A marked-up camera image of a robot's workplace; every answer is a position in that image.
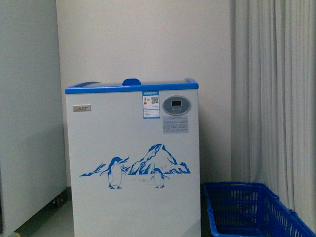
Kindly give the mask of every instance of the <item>energy label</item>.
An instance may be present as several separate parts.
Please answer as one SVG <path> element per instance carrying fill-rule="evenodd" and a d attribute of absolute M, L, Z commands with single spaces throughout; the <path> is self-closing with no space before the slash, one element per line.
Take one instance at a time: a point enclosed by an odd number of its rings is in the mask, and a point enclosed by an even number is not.
<path fill-rule="evenodd" d="M 143 91 L 143 117 L 144 119 L 159 119 L 159 91 Z"/>

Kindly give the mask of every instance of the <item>penguin decal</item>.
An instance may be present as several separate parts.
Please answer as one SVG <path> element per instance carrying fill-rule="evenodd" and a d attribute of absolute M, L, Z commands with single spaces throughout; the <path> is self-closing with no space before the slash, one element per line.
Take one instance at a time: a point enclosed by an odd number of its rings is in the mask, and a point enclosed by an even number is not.
<path fill-rule="evenodd" d="M 164 179 L 165 178 L 169 179 L 169 177 L 165 176 L 159 168 L 153 169 L 153 172 L 154 172 L 154 175 L 151 178 L 151 180 L 154 180 L 156 189 L 159 189 L 159 188 L 163 189 Z"/>
<path fill-rule="evenodd" d="M 128 160 L 122 160 L 119 157 L 114 157 L 111 160 L 111 163 L 109 164 L 109 167 L 104 170 L 101 174 L 108 174 L 108 180 L 109 180 L 109 188 L 110 189 L 121 189 L 120 184 L 122 182 L 122 174 L 126 175 L 126 171 L 124 169 L 122 169 L 120 164 L 125 163 Z"/>

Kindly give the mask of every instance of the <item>display screen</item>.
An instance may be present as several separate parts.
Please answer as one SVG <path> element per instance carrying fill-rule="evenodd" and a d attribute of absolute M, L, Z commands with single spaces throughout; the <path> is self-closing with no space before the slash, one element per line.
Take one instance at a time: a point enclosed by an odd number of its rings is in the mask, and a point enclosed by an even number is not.
<path fill-rule="evenodd" d="M 181 101 L 178 100 L 178 101 L 171 101 L 171 105 L 172 106 L 181 106 Z"/>

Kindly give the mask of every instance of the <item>white curtain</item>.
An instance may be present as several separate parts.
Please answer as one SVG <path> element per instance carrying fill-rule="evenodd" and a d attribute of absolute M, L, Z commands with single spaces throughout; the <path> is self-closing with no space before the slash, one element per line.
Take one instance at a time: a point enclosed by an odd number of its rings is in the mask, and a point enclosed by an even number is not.
<path fill-rule="evenodd" d="M 232 2 L 232 178 L 316 233 L 316 1 Z"/>

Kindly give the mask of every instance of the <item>white wall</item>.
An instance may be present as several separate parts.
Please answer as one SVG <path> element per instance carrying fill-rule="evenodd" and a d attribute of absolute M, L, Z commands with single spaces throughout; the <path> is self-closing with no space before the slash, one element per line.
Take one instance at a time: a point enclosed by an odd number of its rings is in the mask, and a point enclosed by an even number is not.
<path fill-rule="evenodd" d="M 84 81 L 196 79 L 201 182 L 231 179 L 228 0 L 57 0 L 57 18 L 63 91 Z M 66 123 L 64 95 L 63 106 Z"/>

